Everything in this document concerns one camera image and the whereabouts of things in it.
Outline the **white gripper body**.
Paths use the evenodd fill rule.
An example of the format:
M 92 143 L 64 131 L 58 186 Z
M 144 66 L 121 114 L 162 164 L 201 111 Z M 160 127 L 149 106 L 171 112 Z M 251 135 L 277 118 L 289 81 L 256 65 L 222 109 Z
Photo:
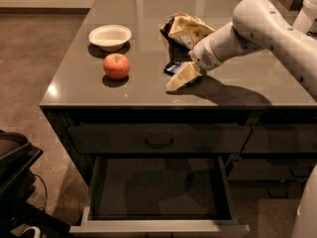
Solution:
M 213 41 L 211 39 L 199 41 L 188 54 L 201 69 L 206 71 L 212 70 L 223 63 L 213 51 Z

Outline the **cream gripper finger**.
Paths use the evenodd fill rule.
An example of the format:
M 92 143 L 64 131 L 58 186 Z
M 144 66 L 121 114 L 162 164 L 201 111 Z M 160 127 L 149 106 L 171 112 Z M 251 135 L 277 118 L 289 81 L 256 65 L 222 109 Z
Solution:
M 166 84 L 166 89 L 168 91 L 175 91 L 201 76 L 200 68 L 195 61 L 181 62 L 180 69 L 175 75 L 171 75 L 171 79 Z

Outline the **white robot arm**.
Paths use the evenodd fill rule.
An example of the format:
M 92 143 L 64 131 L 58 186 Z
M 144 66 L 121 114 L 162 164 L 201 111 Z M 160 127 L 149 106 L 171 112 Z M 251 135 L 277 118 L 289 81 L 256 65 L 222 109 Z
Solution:
M 160 31 L 189 49 L 193 66 L 212 70 L 225 61 L 268 49 L 311 95 L 317 94 L 317 41 L 289 25 L 268 0 L 242 0 L 232 21 L 213 30 L 176 12 Z

